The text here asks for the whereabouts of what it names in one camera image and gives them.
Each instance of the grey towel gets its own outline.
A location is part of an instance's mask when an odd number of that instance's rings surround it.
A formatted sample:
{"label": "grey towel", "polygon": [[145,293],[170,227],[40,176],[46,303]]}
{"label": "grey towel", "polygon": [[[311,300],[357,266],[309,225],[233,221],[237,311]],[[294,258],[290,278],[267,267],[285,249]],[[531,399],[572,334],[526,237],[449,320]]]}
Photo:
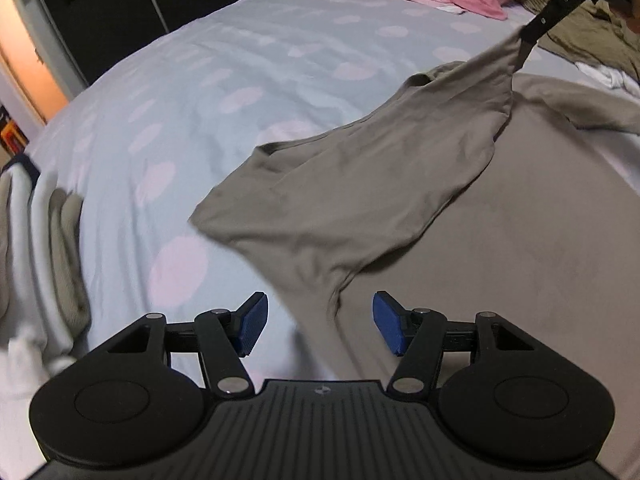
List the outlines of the grey towel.
{"label": "grey towel", "polygon": [[342,378],[386,381],[397,364],[377,290],[450,319],[499,312],[604,382],[618,417],[601,459],[630,478],[640,198],[577,128],[640,134],[640,108],[513,77],[519,50],[516,33],[353,124],[257,148],[191,221],[273,283]]}
{"label": "grey towel", "polygon": [[89,302],[84,290],[78,252],[78,225],[82,198],[67,197],[56,189],[50,200],[51,261],[60,314],[75,339],[89,323]]}

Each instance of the orange wall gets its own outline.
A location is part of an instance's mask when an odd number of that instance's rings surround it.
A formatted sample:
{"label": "orange wall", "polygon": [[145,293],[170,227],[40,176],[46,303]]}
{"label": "orange wall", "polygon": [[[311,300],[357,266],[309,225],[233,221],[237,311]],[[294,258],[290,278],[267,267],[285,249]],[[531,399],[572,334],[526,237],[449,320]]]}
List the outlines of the orange wall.
{"label": "orange wall", "polygon": [[68,103],[47,67],[38,60],[13,0],[0,0],[0,56],[44,120],[49,121]]}

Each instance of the bed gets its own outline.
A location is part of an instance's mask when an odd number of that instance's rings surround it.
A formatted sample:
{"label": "bed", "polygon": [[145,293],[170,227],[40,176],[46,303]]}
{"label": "bed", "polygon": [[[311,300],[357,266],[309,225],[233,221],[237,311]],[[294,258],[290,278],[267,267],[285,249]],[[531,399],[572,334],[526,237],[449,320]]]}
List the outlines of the bed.
{"label": "bed", "polygon": [[[254,146],[356,120],[409,75],[467,60],[532,17],[516,4],[507,12],[501,22],[405,0],[241,0],[107,72],[28,147],[43,171],[85,197],[86,348],[147,312],[183,322],[235,309],[261,290],[269,320],[244,359],[256,387],[264,378],[334,378],[269,284],[188,218]],[[598,87],[537,48],[524,71]],[[640,193],[640,141],[605,132],[588,139]],[[173,361],[200,381],[197,359]]]}

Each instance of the pink dot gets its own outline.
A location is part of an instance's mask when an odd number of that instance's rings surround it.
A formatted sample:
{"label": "pink dot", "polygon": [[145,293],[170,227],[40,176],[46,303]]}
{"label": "pink dot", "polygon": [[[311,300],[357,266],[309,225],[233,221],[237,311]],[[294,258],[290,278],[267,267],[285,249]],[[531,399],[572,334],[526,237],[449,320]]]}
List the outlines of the pink dot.
{"label": "pink dot", "polygon": [[87,128],[89,128],[89,127],[93,126],[93,125],[94,125],[94,123],[95,123],[95,120],[97,119],[97,117],[98,117],[98,116],[97,116],[95,113],[91,113],[91,114],[89,114],[89,115],[87,116],[87,118],[86,118],[84,121],[82,121],[82,124],[80,125],[80,128],[81,128],[82,130],[85,130],[85,129],[87,129]]}
{"label": "pink dot", "polygon": [[482,29],[473,23],[466,22],[453,22],[451,23],[451,28],[462,34],[475,34],[476,32],[480,32]]}
{"label": "pink dot", "polygon": [[261,146],[268,142],[281,142],[283,140],[305,139],[319,133],[319,128],[306,121],[283,121],[269,126],[258,135],[256,145]]}
{"label": "pink dot", "polygon": [[197,70],[202,68],[203,66],[208,65],[213,60],[212,57],[203,57],[197,61],[195,61],[187,70]]}
{"label": "pink dot", "polygon": [[439,46],[433,51],[433,55],[444,63],[468,61],[471,59],[471,54],[466,50],[454,46]]}
{"label": "pink dot", "polygon": [[135,99],[136,97],[138,97],[139,95],[143,94],[144,92],[146,92],[147,90],[149,90],[151,88],[151,85],[149,84],[143,84],[142,86],[139,86],[138,88],[136,88],[130,95],[129,95],[129,99]]}
{"label": "pink dot", "polygon": [[232,73],[233,70],[230,68],[219,68],[215,72],[207,75],[206,78],[203,79],[202,83],[200,83],[200,86],[212,86],[218,84],[220,81],[224,81],[230,77]]}
{"label": "pink dot", "polygon": [[149,108],[154,105],[155,102],[155,99],[149,99],[149,101],[142,103],[139,107],[132,111],[131,115],[129,116],[129,122],[132,123],[133,121],[138,120],[140,117],[142,117],[149,110]]}
{"label": "pink dot", "polygon": [[340,16],[340,18],[335,18],[334,23],[337,25],[347,25],[349,23],[357,23],[360,21],[360,16],[356,16],[355,14],[348,14],[347,16]]}
{"label": "pink dot", "polygon": [[373,66],[357,65],[355,63],[340,63],[334,70],[333,76],[344,81],[362,81],[376,75],[377,68]]}
{"label": "pink dot", "polygon": [[262,88],[249,86],[229,94],[220,103],[220,113],[232,114],[245,106],[252,105],[262,97]]}
{"label": "pink dot", "polygon": [[289,57],[303,57],[307,54],[313,54],[320,49],[322,49],[322,45],[319,43],[307,43],[300,46],[292,46],[287,55]]}
{"label": "pink dot", "polygon": [[386,2],[383,2],[382,0],[377,0],[375,2],[362,2],[361,5],[364,7],[384,7],[386,6]]}
{"label": "pink dot", "polygon": [[129,145],[129,153],[133,155],[134,153],[139,152],[142,148],[144,148],[158,136],[160,130],[162,130],[161,123],[150,124],[149,126],[147,126],[144,130],[136,135],[135,139],[133,139],[133,142]]}
{"label": "pink dot", "polygon": [[147,293],[154,308],[175,308],[194,295],[207,275],[203,241],[178,236],[160,249],[149,272]]}
{"label": "pink dot", "polygon": [[418,18],[419,16],[424,16],[425,14],[429,13],[429,9],[415,9],[415,8],[411,8],[411,9],[405,9],[402,11],[403,14],[406,14],[407,16],[413,16],[414,18]]}
{"label": "pink dot", "polygon": [[272,38],[271,36],[261,36],[260,38],[258,38],[258,45],[267,46],[271,43],[274,43],[275,41],[276,39]]}
{"label": "pink dot", "polygon": [[136,204],[142,207],[153,202],[171,184],[175,176],[175,164],[161,162],[149,166],[136,187]]}
{"label": "pink dot", "polygon": [[389,27],[380,27],[376,34],[383,38],[404,38],[409,34],[409,29],[400,25],[391,25]]}

